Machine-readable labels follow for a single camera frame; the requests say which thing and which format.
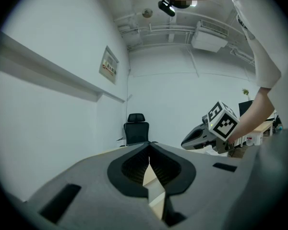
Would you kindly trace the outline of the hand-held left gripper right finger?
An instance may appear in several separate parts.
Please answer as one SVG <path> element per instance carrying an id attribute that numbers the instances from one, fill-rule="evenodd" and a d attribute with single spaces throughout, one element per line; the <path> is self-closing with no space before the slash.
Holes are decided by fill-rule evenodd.
<path id="1" fill-rule="evenodd" d="M 150 144 L 150 178 L 165 192 L 150 203 L 156 216 L 174 226 L 203 209 L 226 186 L 240 159 Z"/>

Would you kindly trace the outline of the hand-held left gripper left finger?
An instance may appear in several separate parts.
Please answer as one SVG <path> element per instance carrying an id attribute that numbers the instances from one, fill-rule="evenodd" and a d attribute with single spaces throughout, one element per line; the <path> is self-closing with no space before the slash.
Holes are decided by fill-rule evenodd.
<path id="1" fill-rule="evenodd" d="M 86 158 L 38 189 L 27 201 L 43 228 L 161 228 L 143 186 L 148 145 Z"/>

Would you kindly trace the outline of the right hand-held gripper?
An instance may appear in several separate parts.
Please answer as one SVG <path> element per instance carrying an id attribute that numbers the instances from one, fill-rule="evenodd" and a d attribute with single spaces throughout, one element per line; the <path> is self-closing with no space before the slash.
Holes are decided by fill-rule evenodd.
<path id="1" fill-rule="evenodd" d="M 211 145 L 218 154 L 226 153 L 233 149 L 233 145 L 228 142 L 237 127 L 239 120 L 234 111 L 222 101 L 216 104 L 202 117 L 204 125 L 195 127 L 181 143 L 185 150 L 198 150 Z M 213 137 L 207 138 L 207 129 Z"/>

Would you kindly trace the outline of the person's right forearm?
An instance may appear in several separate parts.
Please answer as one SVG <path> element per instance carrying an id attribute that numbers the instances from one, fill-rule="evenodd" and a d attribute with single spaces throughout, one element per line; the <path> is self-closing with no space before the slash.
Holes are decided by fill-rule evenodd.
<path id="1" fill-rule="evenodd" d="M 260 124 L 266 121 L 272 115 L 275 108 L 270 101 L 268 94 L 271 91 L 269 88 L 261 87 L 249 107 L 249 109 L 240 117 L 240 122 L 236 129 L 228 138 L 229 143 L 251 133 Z"/>

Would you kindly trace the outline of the black monitor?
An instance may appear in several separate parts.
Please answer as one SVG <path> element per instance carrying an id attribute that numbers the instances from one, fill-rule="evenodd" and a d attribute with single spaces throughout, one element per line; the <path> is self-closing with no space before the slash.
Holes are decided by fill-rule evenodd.
<path id="1" fill-rule="evenodd" d="M 250 108 L 252 103 L 253 103 L 253 100 L 239 103 L 239 114 L 240 114 L 240 117 L 242 117 L 242 115 L 245 114 L 245 112 Z"/>

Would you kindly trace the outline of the light wooden desk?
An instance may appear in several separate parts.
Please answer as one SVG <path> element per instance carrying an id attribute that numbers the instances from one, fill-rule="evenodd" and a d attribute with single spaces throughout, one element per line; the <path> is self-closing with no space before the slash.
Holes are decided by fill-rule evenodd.
<path id="1" fill-rule="evenodd" d="M 255 128 L 252 133 L 262 135 L 267 130 L 269 131 L 269 136 L 271 137 L 273 135 L 273 121 L 263 122 L 257 128 Z"/>

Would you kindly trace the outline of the black office chair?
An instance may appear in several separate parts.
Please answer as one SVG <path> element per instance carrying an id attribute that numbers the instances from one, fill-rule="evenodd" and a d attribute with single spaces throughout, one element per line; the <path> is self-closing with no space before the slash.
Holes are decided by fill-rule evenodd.
<path id="1" fill-rule="evenodd" d="M 145 117 L 141 113 L 129 114 L 123 129 L 125 131 L 127 146 L 149 140 L 149 123 L 145 121 Z"/>

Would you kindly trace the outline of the white air conditioner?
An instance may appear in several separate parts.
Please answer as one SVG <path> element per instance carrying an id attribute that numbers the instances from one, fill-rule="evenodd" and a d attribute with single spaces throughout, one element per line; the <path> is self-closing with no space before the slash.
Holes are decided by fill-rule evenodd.
<path id="1" fill-rule="evenodd" d="M 228 30 L 215 23 L 200 20 L 191 39 L 195 49 L 217 53 L 228 44 Z"/>

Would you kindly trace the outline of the white ceiling pipes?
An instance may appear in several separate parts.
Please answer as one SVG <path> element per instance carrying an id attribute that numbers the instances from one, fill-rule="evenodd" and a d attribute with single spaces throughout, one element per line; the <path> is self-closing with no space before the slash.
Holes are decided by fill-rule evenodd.
<path id="1" fill-rule="evenodd" d="M 142 16 L 143 9 L 153 11 L 151 18 Z M 125 14 L 115 16 L 114 23 L 129 52 L 154 47 L 187 44 L 195 32 L 199 17 L 175 12 L 170 17 L 156 7 L 135 7 Z"/>

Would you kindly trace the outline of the person's white shirt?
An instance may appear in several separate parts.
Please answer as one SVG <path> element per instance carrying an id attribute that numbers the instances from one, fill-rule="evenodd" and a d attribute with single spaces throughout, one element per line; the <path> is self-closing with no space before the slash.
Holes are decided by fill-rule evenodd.
<path id="1" fill-rule="evenodd" d="M 288 19 L 274 0 L 232 0 L 251 47 L 256 82 L 271 89 L 288 72 Z"/>

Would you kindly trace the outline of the framed wall poster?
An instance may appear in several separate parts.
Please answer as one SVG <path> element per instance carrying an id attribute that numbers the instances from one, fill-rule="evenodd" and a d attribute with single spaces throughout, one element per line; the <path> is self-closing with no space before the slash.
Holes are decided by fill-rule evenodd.
<path id="1" fill-rule="evenodd" d="M 100 63 L 99 73 L 113 84 L 116 84 L 118 64 L 118 59 L 110 48 L 106 46 Z"/>

